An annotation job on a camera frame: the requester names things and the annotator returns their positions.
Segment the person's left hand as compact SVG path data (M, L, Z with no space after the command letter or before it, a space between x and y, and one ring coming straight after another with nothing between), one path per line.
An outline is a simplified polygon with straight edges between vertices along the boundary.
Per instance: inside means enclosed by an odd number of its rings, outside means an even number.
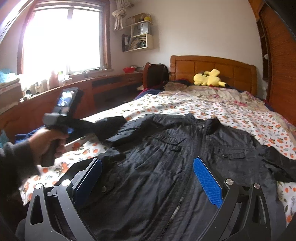
M41 128L34 133L29 139L30 149L36 165L41 164L42 156L49 150L50 144L58 141L58 145L54 151L55 158L61 157L65 152L65 143L68 134L55 129Z

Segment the left forearm dark sleeve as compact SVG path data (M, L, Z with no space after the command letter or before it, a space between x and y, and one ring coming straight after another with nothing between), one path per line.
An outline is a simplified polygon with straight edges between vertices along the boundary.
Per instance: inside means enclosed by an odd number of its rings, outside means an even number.
M31 138L21 143L6 143L1 148L1 208L32 175L39 174L40 150Z

